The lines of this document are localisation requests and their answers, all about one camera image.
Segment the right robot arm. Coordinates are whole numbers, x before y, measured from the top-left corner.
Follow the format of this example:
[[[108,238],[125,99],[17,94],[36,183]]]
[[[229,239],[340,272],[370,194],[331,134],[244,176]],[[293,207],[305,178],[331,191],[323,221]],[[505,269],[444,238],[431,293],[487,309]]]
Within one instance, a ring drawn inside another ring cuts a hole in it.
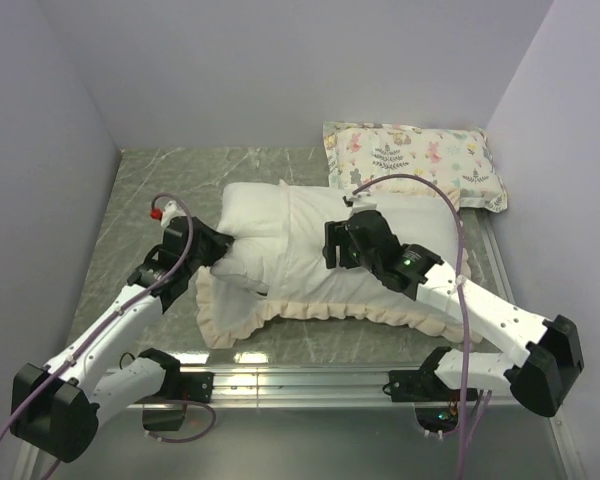
[[[449,315],[498,348],[469,355],[436,349],[418,371],[431,399],[467,386],[509,393],[527,410],[553,417],[584,369],[571,319],[549,320],[460,276],[424,246],[401,242],[375,210],[326,223],[323,256],[327,268],[364,268],[386,289]]]

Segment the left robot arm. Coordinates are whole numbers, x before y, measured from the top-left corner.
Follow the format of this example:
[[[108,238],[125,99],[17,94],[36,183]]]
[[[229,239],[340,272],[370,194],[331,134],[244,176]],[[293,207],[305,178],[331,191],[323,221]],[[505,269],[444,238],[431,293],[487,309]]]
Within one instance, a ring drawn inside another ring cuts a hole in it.
[[[172,219],[88,330],[44,366],[26,364],[16,374],[10,433],[70,463],[128,406],[145,398],[184,400],[181,363],[166,352],[149,348],[116,373],[108,370],[187,291],[197,270],[214,265],[233,242],[197,218]]]

